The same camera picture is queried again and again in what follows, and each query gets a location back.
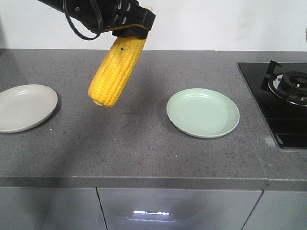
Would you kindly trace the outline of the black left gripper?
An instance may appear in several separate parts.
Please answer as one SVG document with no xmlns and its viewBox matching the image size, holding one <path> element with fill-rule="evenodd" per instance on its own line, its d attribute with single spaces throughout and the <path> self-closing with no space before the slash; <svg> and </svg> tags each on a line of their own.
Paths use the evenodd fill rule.
<svg viewBox="0 0 307 230">
<path fill-rule="evenodd" d="M 136 0 L 66 0 L 64 14 L 75 33 L 79 30 L 72 18 L 93 33 L 112 31 L 116 37 L 138 39 L 147 38 L 155 20 L 152 7 L 140 7 Z"/>
</svg>

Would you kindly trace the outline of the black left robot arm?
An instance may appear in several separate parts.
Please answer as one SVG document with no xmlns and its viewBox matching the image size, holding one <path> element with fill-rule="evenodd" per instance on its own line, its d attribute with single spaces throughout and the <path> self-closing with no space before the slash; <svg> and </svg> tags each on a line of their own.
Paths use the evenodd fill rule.
<svg viewBox="0 0 307 230">
<path fill-rule="evenodd" d="M 64 13 L 71 29 L 84 40 L 94 40 L 110 31 L 116 37 L 145 39 L 155 20 L 155 14 L 136 0 L 43 0 L 42 3 Z M 81 34 L 71 18 L 95 36 Z"/>
</svg>

